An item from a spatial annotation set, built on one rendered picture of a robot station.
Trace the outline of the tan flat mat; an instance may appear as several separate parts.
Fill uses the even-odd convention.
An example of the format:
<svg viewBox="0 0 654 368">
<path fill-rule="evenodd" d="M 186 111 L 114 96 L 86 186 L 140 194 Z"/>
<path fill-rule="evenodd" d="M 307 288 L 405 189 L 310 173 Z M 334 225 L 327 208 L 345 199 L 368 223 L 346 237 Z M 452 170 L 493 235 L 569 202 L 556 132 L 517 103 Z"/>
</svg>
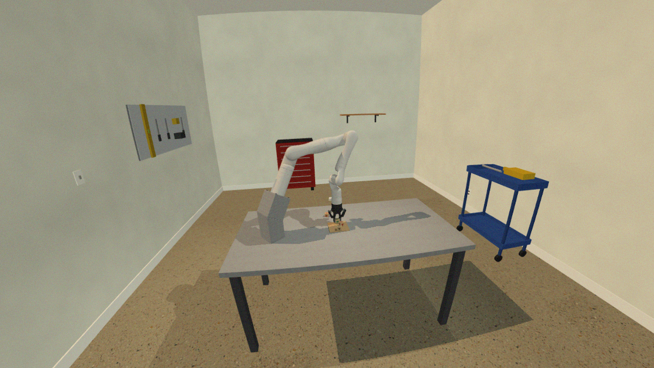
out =
<svg viewBox="0 0 654 368">
<path fill-rule="evenodd" d="M 339 225 L 339 223 L 336 224 L 336 223 L 334 223 L 334 222 L 329 222 L 329 223 L 328 223 L 328 227 L 329 227 L 329 231 L 330 231 L 330 233 L 337 233 L 337 232 L 342 232 L 342 231 L 349 231 L 350 228 L 348 228 L 348 225 L 347 225 L 346 221 L 343 221 L 343 222 L 344 222 L 344 226 L 342 226 L 342 230 L 341 230 L 341 231 L 337 231 L 337 225 Z"/>
</svg>

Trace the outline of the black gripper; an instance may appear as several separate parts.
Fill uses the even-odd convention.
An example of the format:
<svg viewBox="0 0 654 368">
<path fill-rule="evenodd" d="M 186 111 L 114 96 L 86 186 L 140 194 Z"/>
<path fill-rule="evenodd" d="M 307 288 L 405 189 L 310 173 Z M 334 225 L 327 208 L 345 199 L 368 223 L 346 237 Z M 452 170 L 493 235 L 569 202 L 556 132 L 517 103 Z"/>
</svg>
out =
<svg viewBox="0 0 654 368">
<path fill-rule="evenodd" d="M 341 214 L 342 210 L 343 213 Z M 333 212 L 333 215 L 331 215 L 331 212 Z M 328 213 L 335 223 L 336 214 L 339 214 L 339 220 L 342 221 L 342 217 L 344 217 L 344 214 L 346 213 L 346 209 L 342 209 L 342 203 L 339 205 L 332 204 L 332 208 L 331 210 L 328 211 Z"/>
</svg>

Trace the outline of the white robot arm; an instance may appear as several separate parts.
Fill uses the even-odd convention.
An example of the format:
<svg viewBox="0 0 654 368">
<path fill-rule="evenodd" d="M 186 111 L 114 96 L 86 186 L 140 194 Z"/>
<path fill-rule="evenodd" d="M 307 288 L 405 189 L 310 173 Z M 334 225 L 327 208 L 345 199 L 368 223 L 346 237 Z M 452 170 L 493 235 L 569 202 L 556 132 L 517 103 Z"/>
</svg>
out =
<svg viewBox="0 0 654 368">
<path fill-rule="evenodd" d="M 338 186 L 342 185 L 344 181 L 344 171 L 346 170 L 348 159 L 350 158 L 351 151 L 353 150 L 357 139 L 358 134 L 356 131 L 347 131 L 346 133 L 336 137 L 317 139 L 307 144 L 291 146 L 287 148 L 271 192 L 284 196 L 298 158 L 308 154 L 322 153 L 323 151 L 329 151 L 331 149 L 337 148 L 338 146 L 344 145 L 343 151 L 340 154 L 335 166 L 335 170 L 338 172 L 338 175 L 332 174 L 329 177 L 329 185 L 332 191 L 332 196 L 329 197 L 329 200 L 332 201 L 332 204 L 334 205 L 341 204 L 342 189 L 340 189 Z"/>
</svg>

